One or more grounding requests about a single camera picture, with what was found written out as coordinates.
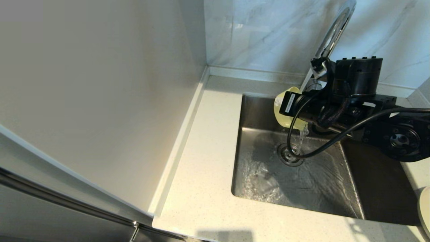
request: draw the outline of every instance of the robotic arm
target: robotic arm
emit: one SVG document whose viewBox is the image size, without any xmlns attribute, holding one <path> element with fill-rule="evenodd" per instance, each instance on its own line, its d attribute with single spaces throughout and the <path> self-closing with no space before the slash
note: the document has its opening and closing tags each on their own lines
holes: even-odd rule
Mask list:
<svg viewBox="0 0 430 242">
<path fill-rule="evenodd" d="M 339 134 L 306 155 L 294 154 L 288 145 L 291 154 L 311 157 L 348 136 L 398 161 L 414 162 L 430 156 L 430 109 L 399 107 L 396 97 L 376 94 L 382 58 L 332 62 L 320 57 L 312 59 L 311 65 L 316 79 L 327 77 L 326 86 L 302 94 L 287 92 L 280 114 L 294 117 L 291 127 L 300 118 L 312 124 L 317 133 L 327 133 L 317 130 L 325 129 Z"/>
</svg>

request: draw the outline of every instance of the yellow cup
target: yellow cup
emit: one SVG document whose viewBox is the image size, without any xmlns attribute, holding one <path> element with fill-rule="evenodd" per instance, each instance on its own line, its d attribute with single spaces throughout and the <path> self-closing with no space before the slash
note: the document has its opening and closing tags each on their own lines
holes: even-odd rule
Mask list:
<svg viewBox="0 0 430 242">
<path fill-rule="evenodd" d="M 276 117 L 276 121 L 278 121 L 278 123 L 282 126 L 282 127 L 286 127 L 286 128 L 290 128 L 291 126 L 291 121 L 293 120 L 293 117 L 289 117 L 289 116 L 285 116 L 279 113 L 279 110 L 281 108 L 281 104 L 282 104 L 282 100 L 284 99 L 285 93 L 289 91 L 289 92 L 294 92 L 294 93 L 301 93 L 300 89 L 298 89 L 297 87 L 291 87 L 290 89 L 282 92 L 281 94 L 279 94 L 276 98 L 275 98 L 275 102 L 273 103 L 273 111 L 275 112 L 275 117 Z M 298 130 L 302 130 L 305 125 L 307 124 L 307 122 L 301 120 L 301 119 L 297 119 L 296 122 L 294 123 L 294 129 L 298 129 Z"/>
</svg>

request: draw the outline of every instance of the white object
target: white object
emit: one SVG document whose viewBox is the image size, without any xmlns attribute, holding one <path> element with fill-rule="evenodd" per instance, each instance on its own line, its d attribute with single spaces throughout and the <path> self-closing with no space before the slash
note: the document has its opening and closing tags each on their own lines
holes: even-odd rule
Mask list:
<svg viewBox="0 0 430 242">
<path fill-rule="evenodd" d="M 430 238 L 430 186 L 421 192 L 418 200 L 418 214 L 424 231 Z"/>
</svg>

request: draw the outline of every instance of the white wall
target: white wall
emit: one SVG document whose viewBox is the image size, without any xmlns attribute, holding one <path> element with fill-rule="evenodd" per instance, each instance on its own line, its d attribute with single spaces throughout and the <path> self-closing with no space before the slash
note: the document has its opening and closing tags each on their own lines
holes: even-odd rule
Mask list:
<svg viewBox="0 0 430 242">
<path fill-rule="evenodd" d="M 408 101 L 415 108 L 430 108 L 430 78 L 408 97 Z"/>
<path fill-rule="evenodd" d="M 204 27 L 193 0 L 1 1 L 2 133 L 146 211 L 206 65 Z"/>
<path fill-rule="evenodd" d="M 306 74 L 345 0 L 205 0 L 209 65 Z M 384 58 L 380 83 L 417 88 L 430 76 L 430 2 L 357 0 L 332 59 Z"/>
</svg>

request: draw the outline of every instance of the running water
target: running water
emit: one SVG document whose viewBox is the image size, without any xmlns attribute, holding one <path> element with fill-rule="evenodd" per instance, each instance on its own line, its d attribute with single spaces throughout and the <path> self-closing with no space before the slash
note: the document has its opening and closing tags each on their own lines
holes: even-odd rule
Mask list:
<svg viewBox="0 0 430 242">
<path fill-rule="evenodd" d="M 303 141 L 306 138 L 306 136 L 309 134 L 309 129 L 307 128 L 307 123 L 304 125 L 304 127 L 300 130 L 300 139 L 299 143 L 297 145 L 297 150 L 301 150 L 301 146 L 303 145 Z"/>
</svg>

